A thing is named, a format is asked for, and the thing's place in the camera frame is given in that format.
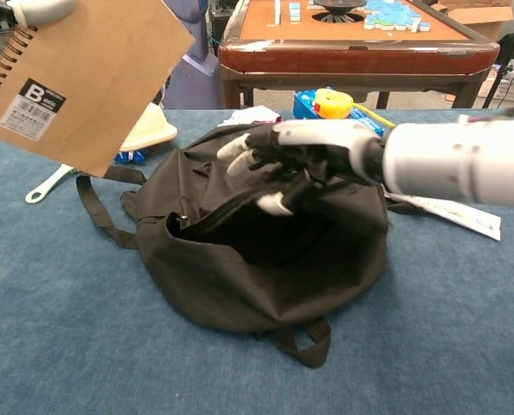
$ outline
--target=dark table surface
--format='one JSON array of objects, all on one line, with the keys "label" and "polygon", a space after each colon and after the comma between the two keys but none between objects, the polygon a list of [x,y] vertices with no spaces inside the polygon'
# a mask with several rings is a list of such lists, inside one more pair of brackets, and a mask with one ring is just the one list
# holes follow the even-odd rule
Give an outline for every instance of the dark table surface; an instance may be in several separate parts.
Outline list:
[{"label": "dark table surface", "polygon": [[[184,146],[229,113],[167,117]],[[329,316],[331,354],[310,370],[268,339],[178,315],[138,254],[93,226],[72,178],[27,205],[56,168],[0,142],[0,414],[514,414],[514,209],[485,208],[503,218],[501,242],[390,214],[383,278]],[[95,187],[133,230],[119,196],[135,187]]]}]

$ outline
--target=brown notebook cover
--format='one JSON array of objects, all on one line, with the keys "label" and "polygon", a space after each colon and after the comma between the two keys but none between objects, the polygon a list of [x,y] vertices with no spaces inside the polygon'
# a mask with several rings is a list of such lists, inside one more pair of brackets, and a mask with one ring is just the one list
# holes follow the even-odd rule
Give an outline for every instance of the brown notebook cover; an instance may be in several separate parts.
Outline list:
[{"label": "brown notebook cover", "polygon": [[95,176],[194,39],[161,0],[78,0],[0,54],[0,139]]}]

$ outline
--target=robotic hand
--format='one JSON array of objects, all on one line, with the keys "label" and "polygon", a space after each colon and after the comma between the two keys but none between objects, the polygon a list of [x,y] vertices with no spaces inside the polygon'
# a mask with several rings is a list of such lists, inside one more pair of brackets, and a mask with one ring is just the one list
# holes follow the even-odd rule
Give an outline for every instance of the robotic hand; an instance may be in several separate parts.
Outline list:
[{"label": "robotic hand", "polygon": [[58,22],[76,8],[76,0],[0,1],[0,21],[21,26],[41,26]]},{"label": "robotic hand", "polygon": [[305,183],[258,201],[274,215],[293,214],[334,176],[399,195],[514,208],[514,120],[400,124],[387,139],[351,119],[294,120],[255,128],[217,157],[231,162],[231,176],[278,162],[305,172]]}]

